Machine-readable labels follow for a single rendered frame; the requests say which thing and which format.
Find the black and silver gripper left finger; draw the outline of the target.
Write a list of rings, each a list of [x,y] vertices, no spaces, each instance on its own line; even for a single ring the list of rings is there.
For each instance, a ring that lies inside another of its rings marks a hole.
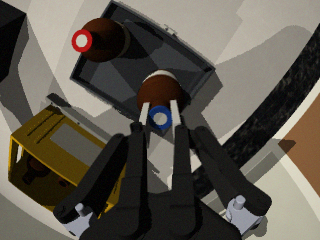
[[[73,236],[80,238],[98,220],[126,164],[113,226],[121,240],[137,240],[140,237],[142,191],[148,192],[149,112],[150,103],[143,103],[140,118],[130,124],[131,136],[122,133],[113,135],[75,190],[54,208],[55,218]]]

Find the grey flat rail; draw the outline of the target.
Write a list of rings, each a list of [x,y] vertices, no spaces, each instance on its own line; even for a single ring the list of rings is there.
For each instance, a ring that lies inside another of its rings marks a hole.
[[[174,33],[174,31],[172,31],[162,23],[159,27],[167,31],[171,35],[173,35]],[[45,100],[49,102],[52,106],[54,106],[56,109],[58,109],[65,116],[67,116],[69,119],[74,121],[80,127],[85,129],[87,132],[89,132],[90,134],[92,134],[93,136],[95,136],[105,144],[107,144],[108,141],[111,139],[112,137],[111,135],[109,135],[107,132],[105,132],[104,130],[96,126],[94,123],[89,121],[87,118],[82,116],[80,113],[78,113],[76,110],[71,108],[69,105],[67,105],[64,101],[62,101],[53,93],[46,96]]]

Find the yellow wooden crate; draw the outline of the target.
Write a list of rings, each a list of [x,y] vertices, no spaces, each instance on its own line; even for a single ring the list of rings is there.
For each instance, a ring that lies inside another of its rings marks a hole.
[[[19,145],[22,152],[17,162]],[[54,207],[74,191],[105,145],[50,104],[10,135],[8,181],[53,213]],[[28,170],[29,153],[51,171],[27,185],[22,177]],[[125,167],[98,219],[118,203]],[[59,175],[70,182],[68,188],[58,185]]]

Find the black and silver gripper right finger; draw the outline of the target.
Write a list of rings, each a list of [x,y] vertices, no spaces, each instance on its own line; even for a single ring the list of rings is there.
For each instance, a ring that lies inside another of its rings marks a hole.
[[[256,229],[272,205],[270,196],[246,179],[207,127],[188,129],[184,116],[179,115],[176,100],[170,100],[170,105],[174,136],[168,223],[171,237],[175,240],[189,240],[195,231],[190,149],[195,149],[226,209],[229,223],[238,229],[241,237],[249,230]]]

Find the brown glass bottle with white label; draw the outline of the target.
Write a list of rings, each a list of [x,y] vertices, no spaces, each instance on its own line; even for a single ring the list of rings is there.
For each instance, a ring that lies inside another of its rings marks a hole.
[[[150,103],[148,119],[154,129],[163,130],[171,125],[170,100],[176,100],[180,115],[185,97],[177,77],[165,69],[150,72],[138,91],[137,106],[141,113],[143,103]]]

